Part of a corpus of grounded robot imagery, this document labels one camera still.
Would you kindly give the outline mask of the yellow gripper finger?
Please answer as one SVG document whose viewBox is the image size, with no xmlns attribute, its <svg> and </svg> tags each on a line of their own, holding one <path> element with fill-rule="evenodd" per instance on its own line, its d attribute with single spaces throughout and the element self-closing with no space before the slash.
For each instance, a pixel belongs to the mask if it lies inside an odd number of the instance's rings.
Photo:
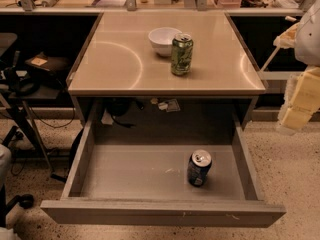
<svg viewBox="0 0 320 240">
<path fill-rule="evenodd" d="M 284 135 L 294 135 L 319 109 L 320 68 L 308 66 L 304 72 L 292 74 L 287 80 L 276 130 Z"/>
<path fill-rule="evenodd" d="M 289 27 L 286 31 L 282 32 L 275 38 L 273 45 L 282 49 L 294 48 L 297 28 L 298 24 L 294 24 Z"/>
</svg>

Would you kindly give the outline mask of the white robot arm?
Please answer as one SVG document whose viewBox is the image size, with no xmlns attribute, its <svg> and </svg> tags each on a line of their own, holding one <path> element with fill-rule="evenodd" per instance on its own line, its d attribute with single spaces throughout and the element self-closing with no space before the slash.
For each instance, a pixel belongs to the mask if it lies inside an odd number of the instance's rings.
<svg viewBox="0 0 320 240">
<path fill-rule="evenodd" d="M 284 104 L 278 114 L 277 131 L 294 135 L 320 109 L 320 0 L 273 42 L 277 48 L 293 48 L 295 58 L 306 65 L 287 80 Z"/>
</svg>

